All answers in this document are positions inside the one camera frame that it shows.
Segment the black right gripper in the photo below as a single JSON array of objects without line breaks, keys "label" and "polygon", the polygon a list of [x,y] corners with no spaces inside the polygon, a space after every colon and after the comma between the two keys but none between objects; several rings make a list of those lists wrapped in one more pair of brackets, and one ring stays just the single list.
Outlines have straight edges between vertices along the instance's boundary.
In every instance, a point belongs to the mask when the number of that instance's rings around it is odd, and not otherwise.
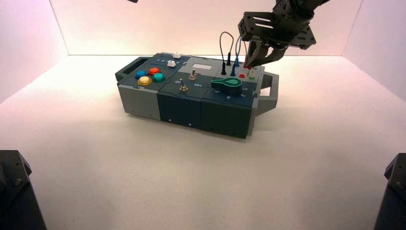
[{"label": "black right gripper", "polygon": [[262,42],[306,50],[316,44],[309,22],[296,22],[286,14],[245,12],[237,25],[243,41],[250,41],[247,66],[255,67],[280,60],[286,49],[261,48]]}]

